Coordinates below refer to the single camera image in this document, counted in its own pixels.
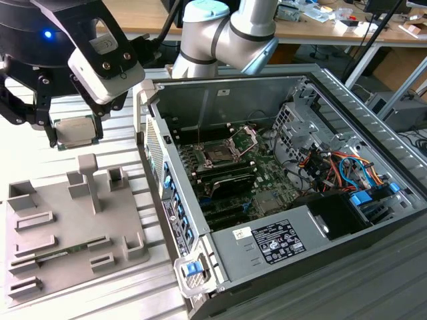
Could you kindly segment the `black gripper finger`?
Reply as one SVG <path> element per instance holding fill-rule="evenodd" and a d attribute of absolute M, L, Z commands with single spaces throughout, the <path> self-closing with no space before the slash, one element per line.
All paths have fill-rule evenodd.
<path fill-rule="evenodd" d="M 119 97 L 114 98 L 112 101 L 106 104 L 96 103 L 77 79 L 75 75 L 69 76 L 70 82 L 73 84 L 77 92 L 81 95 L 86 104 L 90 107 L 93 113 L 93 120 L 95 125 L 95 132 L 97 139 L 103 138 L 103 127 L 101 120 L 106 115 L 110 115 L 111 111 L 120 111 L 123 109 L 125 100 L 127 99 L 127 91 L 121 94 Z"/>
<path fill-rule="evenodd" d="M 12 94 L 6 87 L 5 80 L 6 77 L 1 77 L 1 116 L 12 125 L 28 123 L 38 130 L 44 130 L 49 140 L 49 146 L 55 147 L 57 134 L 49 116 L 51 81 L 46 77 L 38 78 L 38 88 L 33 94 L 32 104 L 29 104 Z"/>

